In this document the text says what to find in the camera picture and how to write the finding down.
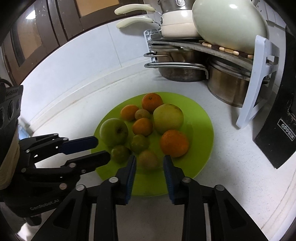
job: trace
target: green apple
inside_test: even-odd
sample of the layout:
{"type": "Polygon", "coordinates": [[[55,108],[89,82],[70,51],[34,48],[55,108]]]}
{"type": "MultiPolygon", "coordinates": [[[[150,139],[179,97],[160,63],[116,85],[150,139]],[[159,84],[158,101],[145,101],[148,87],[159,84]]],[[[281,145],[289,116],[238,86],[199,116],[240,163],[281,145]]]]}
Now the green apple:
{"type": "Polygon", "coordinates": [[[111,160],[117,163],[124,163],[128,160],[131,152],[130,150],[123,146],[115,146],[111,151],[111,160]]]}
{"type": "Polygon", "coordinates": [[[173,104],[163,104],[153,112],[154,125],[158,133],[178,130],[184,122],[183,112],[173,104]]]}
{"type": "Polygon", "coordinates": [[[135,135],[130,143],[131,150],[137,154],[149,148],[149,139],[143,135],[135,135]]]}
{"type": "Polygon", "coordinates": [[[111,118],[100,128],[100,138],[109,147],[124,144],[128,137],[128,127],[123,120],[111,118]]]}

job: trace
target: green plate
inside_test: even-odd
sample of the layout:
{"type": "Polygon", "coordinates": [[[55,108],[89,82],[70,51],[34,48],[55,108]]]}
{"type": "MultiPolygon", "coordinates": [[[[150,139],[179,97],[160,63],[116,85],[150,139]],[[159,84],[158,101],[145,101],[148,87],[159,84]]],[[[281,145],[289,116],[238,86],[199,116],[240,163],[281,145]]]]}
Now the green plate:
{"type": "MultiPolygon", "coordinates": [[[[194,178],[203,169],[212,151],[214,132],[211,120],[199,104],[183,95],[167,92],[158,92],[157,94],[161,96],[164,103],[178,106],[184,114],[184,124],[180,128],[180,131],[185,133],[188,137],[190,148],[184,156],[174,158],[173,161],[175,166],[182,168],[186,176],[194,178]]],[[[100,140],[99,132],[102,123],[110,118],[120,118],[121,109],[128,104],[134,104],[141,108],[141,100],[143,96],[144,95],[139,95],[124,101],[102,119],[94,134],[99,140],[99,145],[95,149],[92,149],[92,153],[102,150],[106,150],[109,153],[111,152],[111,150],[100,140]]],[[[132,132],[134,121],[126,121],[125,123],[129,129],[129,136],[125,146],[129,147],[130,140],[134,136],[132,132]]],[[[161,135],[154,130],[149,136],[149,149],[154,151],[158,158],[162,160],[164,154],[159,147],[160,137],[161,135]]],[[[97,173],[103,180],[105,180],[113,177],[117,170],[125,165],[126,163],[120,165],[111,160],[107,165],[97,168],[97,173]]],[[[168,191],[162,168],[150,172],[137,169],[132,191],[133,195],[157,196],[166,193],[168,193],[168,191]]]]}

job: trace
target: white countertop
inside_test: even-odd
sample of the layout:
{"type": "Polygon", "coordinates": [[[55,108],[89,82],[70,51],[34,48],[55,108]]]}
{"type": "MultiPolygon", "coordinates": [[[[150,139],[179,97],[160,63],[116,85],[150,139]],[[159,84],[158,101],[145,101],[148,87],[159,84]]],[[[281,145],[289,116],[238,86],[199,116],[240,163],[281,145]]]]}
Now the white countertop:
{"type": "MultiPolygon", "coordinates": [[[[225,186],[270,240],[296,200],[296,162],[293,155],[276,170],[253,142],[269,113],[268,107],[240,130],[235,125],[239,108],[215,98],[205,81],[168,81],[157,70],[150,69],[94,89],[90,94],[84,93],[79,100],[50,118],[34,135],[59,133],[69,139],[91,136],[101,119],[116,105],[133,96],[157,91],[187,96],[208,113],[214,127],[214,147],[208,163],[195,179],[202,185],[225,186]]],[[[38,167],[59,167],[67,159],[88,153],[59,154],[38,163],[38,167]]],[[[94,186],[101,180],[96,173],[90,173],[82,176],[80,183],[94,186]]],[[[117,207],[117,219],[121,241],[181,240],[183,207],[173,206],[166,195],[132,197],[127,206],[117,207]]]]}

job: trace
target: metal pot handle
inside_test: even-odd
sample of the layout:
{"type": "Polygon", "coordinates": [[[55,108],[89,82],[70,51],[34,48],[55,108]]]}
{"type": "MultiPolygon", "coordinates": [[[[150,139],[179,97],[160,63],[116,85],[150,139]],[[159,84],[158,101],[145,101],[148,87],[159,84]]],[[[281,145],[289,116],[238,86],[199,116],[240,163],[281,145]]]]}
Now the metal pot handle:
{"type": "Polygon", "coordinates": [[[209,72],[203,64],[190,64],[179,62],[152,62],[144,65],[145,68],[186,68],[186,69],[199,69],[205,71],[207,80],[209,79],[209,72]]]}
{"type": "Polygon", "coordinates": [[[149,53],[144,54],[144,57],[148,57],[148,58],[168,57],[168,58],[170,58],[171,61],[173,61],[173,58],[168,54],[156,54],[156,53],[153,53],[153,52],[149,52],[149,53]]]}

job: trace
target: cream saucepan handle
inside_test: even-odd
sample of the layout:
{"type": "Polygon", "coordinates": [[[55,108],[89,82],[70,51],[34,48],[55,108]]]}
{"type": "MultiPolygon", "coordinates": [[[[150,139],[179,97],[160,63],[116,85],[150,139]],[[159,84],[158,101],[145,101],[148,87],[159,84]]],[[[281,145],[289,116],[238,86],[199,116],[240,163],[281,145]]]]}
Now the cream saucepan handle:
{"type": "Polygon", "coordinates": [[[136,10],[144,10],[147,12],[156,12],[155,8],[153,8],[150,4],[135,3],[135,4],[127,4],[127,5],[121,6],[117,9],[115,9],[114,13],[116,15],[119,15],[119,14],[124,14],[124,13],[128,13],[128,12],[136,11],[136,10]]]}
{"type": "Polygon", "coordinates": [[[147,16],[137,16],[137,17],[129,17],[121,20],[116,24],[117,28],[125,28],[132,23],[136,22],[144,22],[144,23],[154,23],[154,20],[152,18],[149,18],[147,16]]]}

